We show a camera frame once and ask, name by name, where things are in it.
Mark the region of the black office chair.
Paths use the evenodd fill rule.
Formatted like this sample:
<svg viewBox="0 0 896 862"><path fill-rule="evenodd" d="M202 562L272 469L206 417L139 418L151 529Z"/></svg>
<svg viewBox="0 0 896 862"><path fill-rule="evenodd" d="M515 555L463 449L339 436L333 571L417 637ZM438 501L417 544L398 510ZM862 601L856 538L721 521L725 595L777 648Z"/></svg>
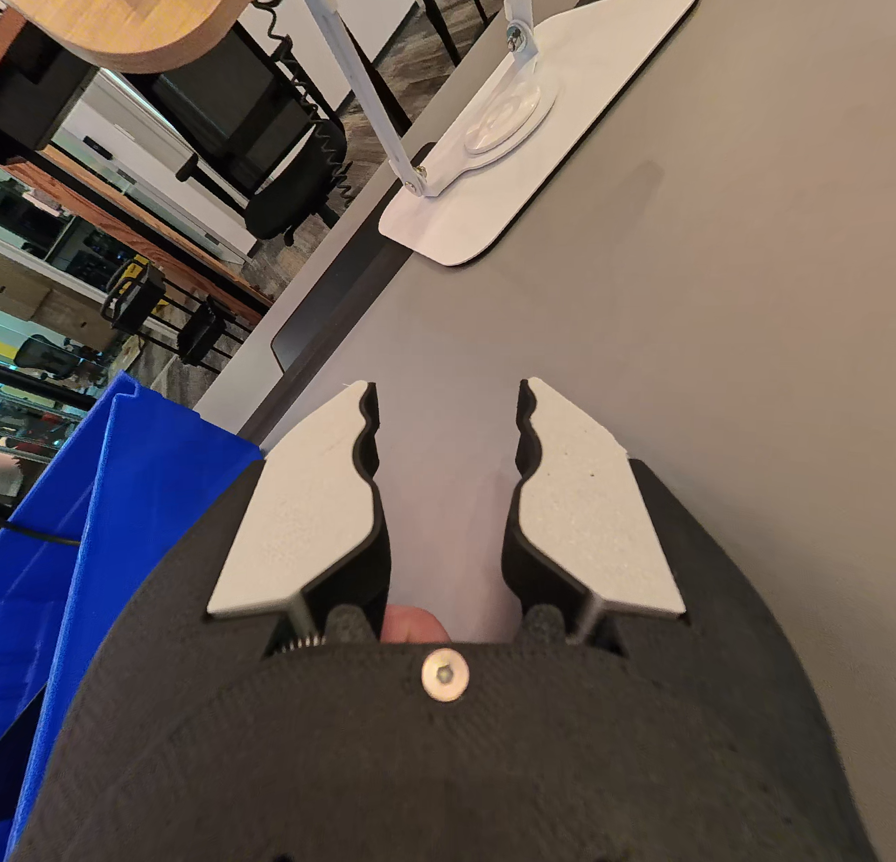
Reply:
<svg viewBox="0 0 896 862"><path fill-rule="evenodd" d="M290 246L308 218L339 221L330 194L351 192L342 123L240 23L196 61L126 81L193 149L176 178L218 196L256 240Z"/></svg>

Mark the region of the white storage cabinet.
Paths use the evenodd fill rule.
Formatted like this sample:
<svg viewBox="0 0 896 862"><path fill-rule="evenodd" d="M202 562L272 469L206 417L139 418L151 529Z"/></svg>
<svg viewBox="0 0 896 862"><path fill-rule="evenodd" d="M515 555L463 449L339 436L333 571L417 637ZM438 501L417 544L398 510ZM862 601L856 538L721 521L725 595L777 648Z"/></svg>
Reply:
<svg viewBox="0 0 896 862"><path fill-rule="evenodd" d="M53 143L232 270L250 261L256 241L241 214L195 176L177 178L193 149L113 73L95 74Z"/></svg>

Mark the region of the blue plastic bin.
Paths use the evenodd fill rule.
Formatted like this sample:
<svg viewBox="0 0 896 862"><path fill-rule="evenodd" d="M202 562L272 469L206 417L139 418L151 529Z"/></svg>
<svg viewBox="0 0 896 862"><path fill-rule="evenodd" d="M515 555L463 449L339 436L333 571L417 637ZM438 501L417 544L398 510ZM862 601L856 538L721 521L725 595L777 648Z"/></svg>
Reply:
<svg viewBox="0 0 896 862"><path fill-rule="evenodd" d="M2 857L78 687L147 576L261 449L118 374L2 527Z"/></svg>

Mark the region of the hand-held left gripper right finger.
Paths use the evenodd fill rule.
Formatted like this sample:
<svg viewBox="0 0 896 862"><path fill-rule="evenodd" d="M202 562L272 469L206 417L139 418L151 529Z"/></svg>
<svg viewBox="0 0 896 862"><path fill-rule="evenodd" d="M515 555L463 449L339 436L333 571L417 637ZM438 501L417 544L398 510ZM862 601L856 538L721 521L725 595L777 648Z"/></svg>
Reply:
<svg viewBox="0 0 896 862"><path fill-rule="evenodd" d="M524 619L588 642L621 615L676 622L686 602L633 462L614 434L538 377L521 380L502 577Z"/></svg>

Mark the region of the yellow black power tool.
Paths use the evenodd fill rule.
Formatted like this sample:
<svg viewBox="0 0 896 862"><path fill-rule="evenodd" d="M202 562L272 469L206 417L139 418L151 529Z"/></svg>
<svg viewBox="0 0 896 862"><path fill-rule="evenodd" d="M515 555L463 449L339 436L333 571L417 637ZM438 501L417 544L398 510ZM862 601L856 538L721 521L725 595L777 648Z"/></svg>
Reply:
<svg viewBox="0 0 896 862"><path fill-rule="evenodd" d="M99 314L113 329L140 334L154 310L166 300L164 274L152 263L133 259L110 279Z"/></svg>

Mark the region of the white document stand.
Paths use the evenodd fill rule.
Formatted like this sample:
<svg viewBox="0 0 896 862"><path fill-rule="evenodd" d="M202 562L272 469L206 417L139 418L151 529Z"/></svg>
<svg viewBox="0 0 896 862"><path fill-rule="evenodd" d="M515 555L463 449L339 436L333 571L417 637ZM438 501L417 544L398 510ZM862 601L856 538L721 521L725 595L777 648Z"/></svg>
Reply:
<svg viewBox="0 0 896 862"><path fill-rule="evenodd" d="M505 0L507 55L414 165L337 1L305 0L401 184L380 233L444 266L478 257L697 1L598 0L536 24L532 0Z"/></svg>

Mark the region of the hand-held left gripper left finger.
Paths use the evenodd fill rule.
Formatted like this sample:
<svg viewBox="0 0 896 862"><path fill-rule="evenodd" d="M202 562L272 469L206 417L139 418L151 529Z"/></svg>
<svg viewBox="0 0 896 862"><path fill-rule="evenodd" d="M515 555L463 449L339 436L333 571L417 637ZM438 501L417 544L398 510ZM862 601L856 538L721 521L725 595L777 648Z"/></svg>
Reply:
<svg viewBox="0 0 896 862"><path fill-rule="evenodd" d="M215 620L275 615L297 639L323 636L338 607L360 609L380 637L390 587L374 382L356 381L265 455L208 601Z"/></svg>

